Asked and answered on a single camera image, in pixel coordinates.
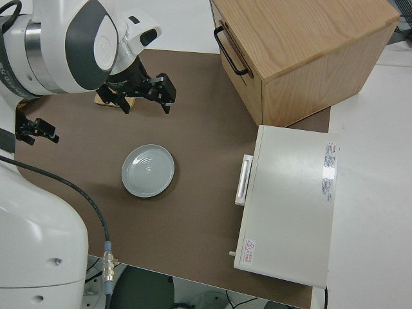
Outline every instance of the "white handle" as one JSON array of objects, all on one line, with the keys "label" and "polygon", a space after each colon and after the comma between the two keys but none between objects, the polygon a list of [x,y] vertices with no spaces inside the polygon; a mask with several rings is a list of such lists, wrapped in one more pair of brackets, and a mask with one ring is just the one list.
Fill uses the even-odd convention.
[{"label": "white handle", "polygon": [[243,155],[243,163],[240,171],[238,191],[236,193],[235,204],[245,206],[247,185],[249,183],[250,169],[252,168],[253,156]]}]

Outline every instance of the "small wooden block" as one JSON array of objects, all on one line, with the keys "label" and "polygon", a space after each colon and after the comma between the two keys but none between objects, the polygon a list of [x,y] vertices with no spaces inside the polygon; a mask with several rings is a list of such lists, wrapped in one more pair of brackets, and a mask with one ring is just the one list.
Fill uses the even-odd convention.
[{"label": "small wooden block", "polygon": [[[135,101],[136,101],[137,98],[128,98],[128,97],[126,97],[125,99],[126,99],[127,103],[129,103],[130,108],[132,108],[135,105]],[[109,104],[104,103],[97,93],[95,95],[95,103],[98,104],[98,105],[111,106],[113,108],[119,108],[119,106],[114,105],[113,103],[109,103]]]}]

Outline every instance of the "brown mat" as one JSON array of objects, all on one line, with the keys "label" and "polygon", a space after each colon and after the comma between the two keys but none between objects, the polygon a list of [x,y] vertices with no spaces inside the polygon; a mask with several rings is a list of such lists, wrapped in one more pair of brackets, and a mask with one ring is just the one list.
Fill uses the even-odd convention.
[{"label": "brown mat", "polygon": [[[17,160],[46,169],[82,187],[100,206],[119,261],[302,308],[312,288],[233,268],[242,207],[234,204],[243,154],[253,154],[258,128],[234,90],[219,55],[146,50],[148,73],[166,72],[178,91],[171,114],[138,100],[129,115],[93,103],[94,93],[47,97],[28,110],[57,127],[55,145],[37,138],[17,145]],[[296,124],[327,130],[328,111]],[[141,199],[122,185],[126,156],[158,144],[175,162],[171,185]],[[102,228],[92,208],[63,184],[22,173],[55,193],[82,216],[89,253],[101,256]]]}]

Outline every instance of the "black cable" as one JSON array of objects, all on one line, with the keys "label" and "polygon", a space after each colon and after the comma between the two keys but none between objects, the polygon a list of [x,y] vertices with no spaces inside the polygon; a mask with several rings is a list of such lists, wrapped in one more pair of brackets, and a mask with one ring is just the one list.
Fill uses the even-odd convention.
[{"label": "black cable", "polygon": [[94,262],[88,269],[86,269],[86,272],[88,272],[89,270],[91,270],[93,268],[93,266],[96,265],[96,263],[100,260],[100,258],[98,257],[96,262]]},{"label": "black cable", "polygon": [[227,290],[225,290],[225,292],[226,292],[227,301],[229,302],[232,309],[235,309],[237,306],[240,306],[241,304],[246,304],[246,303],[249,303],[251,301],[255,301],[256,299],[258,299],[257,297],[255,297],[255,298],[249,299],[247,301],[242,301],[241,303],[238,303],[237,305],[233,305],[232,302],[230,301],[229,294],[227,293]]},{"label": "black cable", "polygon": [[251,301],[255,301],[256,299],[258,299],[258,298],[255,297],[255,298],[249,299],[248,301],[242,301],[241,303],[238,303],[238,304],[235,306],[235,308],[236,308],[237,306],[240,306],[241,304],[245,304],[245,303],[249,303],[249,302],[251,302]]},{"label": "black cable", "polygon": [[324,309],[328,309],[328,288],[324,289]]},{"label": "black cable", "polygon": [[227,293],[227,290],[225,290],[225,292],[226,292],[227,301],[229,302],[229,304],[230,304],[230,306],[232,307],[232,309],[234,309],[234,306],[233,306],[232,302],[230,301],[229,294]]},{"label": "black cable", "polygon": [[12,165],[16,165],[18,167],[21,167],[22,169],[27,169],[29,171],[39,173],[43,176],[53,178],[54,180],[57,180],[61,183],[64,183],[65,185],[68,185],[73,190],[80,193],[89,202],[89,204],[93,207],[93,209],[95,210],[95,212],[96,212],[96,214],[97,214],[97,216],[98,216],[98,218],[99,218],[99,220],[100,220],[100,222],[103,226],[104,237],[105,237],[106,241],[110,241],[108,226],[106,224],[106,221],[105,221],[102,213],[100,212],[100,209],[97,207],[96,203],[91,199],[91,197],[88,196],[88,194],[86,192],[84,192],[81,188],[77,187],[74,183],[71,183],[68,180],[65,180],[64,178],[62,178],[60,176],[49,173],[49,172],[44,171],[42,169],[38,169],[37,167],[31,166],[31,165],[28,165],[28,164],[24,164],[24,163],[16,161],[16,160],[6,158],[5,156],[0,156],[0,161],[6,162],[6,163],[9,163],[9,164],[12,164]]},{"label": "black cable", "polygon": [[88,279],[84,280],[84,284],[86,284],[87,282],[89,282],[89,281],[91,281],[91,280],[93,280],[93,279],[95,279],[95,278],[97,278],[97,277],[100,277],[102,274],[103,274],[103,270],[101,270],[101,271],[100,271],[100,272],[98,272],[97,274],[95,274],[95,275],[91,276],[90,278],[88,278]]},{"label": "black cable", "polygon": [[7,30],[9,30],[13,26],[15,20],[18,18],[19,14],[20,14],[20,11],[21,11],[21,1],[13,0],[13,1],[10,1],[10,2],[6,3],[5,5],[3,5],[0,8],[0,14],[2,14],[2,13],[5,12],[5,10],[7,10],[8,8],[11,8],[14,5],[16,6],[16,8],[15,8],[13,14],[7,20],[7,22],[4,23],[3,28],[2,28],[3,33],[5,33]]},{"label": "black cable", "polygon": [[111,303],[111,295],[106,295],[106,304],[104,305],[104,309],[110,309]]}]

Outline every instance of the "label sticker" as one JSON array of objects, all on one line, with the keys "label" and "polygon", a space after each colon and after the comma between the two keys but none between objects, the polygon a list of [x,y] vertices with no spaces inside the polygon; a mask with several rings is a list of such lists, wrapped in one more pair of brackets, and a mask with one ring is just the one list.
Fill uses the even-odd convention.
[{"label": "label sticker", "polygon": [[333,185],[336,173],[336,144],[327,143],[324,148],[322,171],[322,195],[326,201],[333,200]]},{"label": "label sticker", "polygon": [[256,247],[256,242],[251,239],[246,239],[243,244],[242,263],[251,265],[253,263],[253,255]]}]

